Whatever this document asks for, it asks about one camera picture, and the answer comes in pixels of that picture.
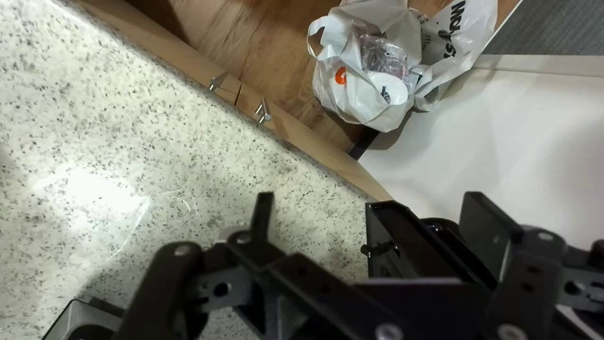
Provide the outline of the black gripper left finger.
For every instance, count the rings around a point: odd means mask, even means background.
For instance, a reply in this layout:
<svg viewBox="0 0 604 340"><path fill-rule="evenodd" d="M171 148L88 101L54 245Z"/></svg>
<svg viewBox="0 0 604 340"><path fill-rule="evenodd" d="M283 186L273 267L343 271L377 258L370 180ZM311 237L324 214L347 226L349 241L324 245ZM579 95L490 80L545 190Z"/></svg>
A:
<svg viewBox="0 0 604 340"><path fill-rule="evenodd" d="M162 246L113 340L196 340L205 328L205 314L190 297L190 284L202 265L202 250L192 243Z"/></svg>

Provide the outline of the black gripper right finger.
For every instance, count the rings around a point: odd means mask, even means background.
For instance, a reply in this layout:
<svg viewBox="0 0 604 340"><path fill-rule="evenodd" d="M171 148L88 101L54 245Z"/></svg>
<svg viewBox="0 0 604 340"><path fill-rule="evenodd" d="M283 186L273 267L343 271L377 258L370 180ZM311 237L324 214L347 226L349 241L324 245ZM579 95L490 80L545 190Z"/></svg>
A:
<svg viewBox="0 0 604 340"><path fill-rule="evenodd" d="M462 199L460 231L470 254L492 279L485 339L551 340L562 288L562 239L521 228L477 192Z"/></svg>

